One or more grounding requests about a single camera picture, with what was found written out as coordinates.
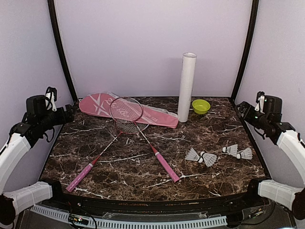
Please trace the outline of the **white shuttlecock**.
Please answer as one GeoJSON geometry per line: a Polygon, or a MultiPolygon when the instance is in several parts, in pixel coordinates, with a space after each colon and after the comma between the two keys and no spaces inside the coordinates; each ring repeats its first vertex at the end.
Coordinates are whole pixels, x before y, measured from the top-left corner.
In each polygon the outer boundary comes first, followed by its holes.
{"type": "Polygon", "coordinates": [[[234,156],[234,157],[237,156],[237,152],[238,152],[238,144],[234,144],[232,146],[222,148],[222,153],[223,154],[231,155],[231,156],[234,156]]]}
{"type": "Polygon", "coordinates": [[[203,161],[207,167],[211,167],[217,161],[217,155],[215,154],[210,154],[205,151],[202,151],[200,155],[203,158],[203,161]]]}
{"type": "Polygon", "coordinates": [[[253,153],[251,148],[246,148],[245,150],[241,150],[237,152],[236,154],[237,159],[246,159],[246,160],[252,160],[253,159],[253,153]]]}
{"type": "Polygon", "coordinates": [[[193,148],[189,150],[188,154],[185,156],[185,160],[198,163],[203,162],[203,158],[193,148]]]}

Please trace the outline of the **white shuttlecock tube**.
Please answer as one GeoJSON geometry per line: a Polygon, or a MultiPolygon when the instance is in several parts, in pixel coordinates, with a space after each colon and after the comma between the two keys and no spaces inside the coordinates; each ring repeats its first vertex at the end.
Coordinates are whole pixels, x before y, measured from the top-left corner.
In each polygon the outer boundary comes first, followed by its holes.
{"type": "Polygon", "coordinates": [[[195,75],[197,55],[191,52],[183,54],[182,72],[180,81],[180,93],[178,102],[178,119],[179,122],[186,122],[188,120],[192,90],[193,79],[195,75]]]}

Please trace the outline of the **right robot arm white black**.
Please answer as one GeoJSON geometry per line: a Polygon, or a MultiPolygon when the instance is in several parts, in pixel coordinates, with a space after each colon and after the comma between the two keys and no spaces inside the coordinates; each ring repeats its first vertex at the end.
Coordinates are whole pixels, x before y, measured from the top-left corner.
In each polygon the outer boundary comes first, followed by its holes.
{"type": "MultiPolygon", "coordinates": [[[[235,107],[239,118],[246,121],[261,137],[269,138],[293,163],[301,178],[305,177],[305,142],[289,122],[282,122],[282,99],[258,92],[256,106],[246,101],[235,107]]],[[[305,218],[305,189],[289,186],[273,179],[253,179],[243,203],[253,207],[261,198],[267,198],[288,208],[297,220],[305,218]]]]}

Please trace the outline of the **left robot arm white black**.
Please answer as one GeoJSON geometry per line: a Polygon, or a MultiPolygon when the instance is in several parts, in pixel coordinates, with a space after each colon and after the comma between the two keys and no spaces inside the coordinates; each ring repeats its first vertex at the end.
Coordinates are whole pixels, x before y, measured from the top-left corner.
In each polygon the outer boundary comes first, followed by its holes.
{"type": "Polygon", "coordinates": [[[17,215],[37,203],[49,200],[57,208],[67,204],[59,181],[38,181],[21,189],[5,192],[5,185],[20,160],[35,146],[48,130],[74,120],[70,104],[56,108],[53,93],[36,95],[26,100],[26,113],[21,122],[14,125],[7,143],[0,151],[0,222],[11,225],[17,215]]]}

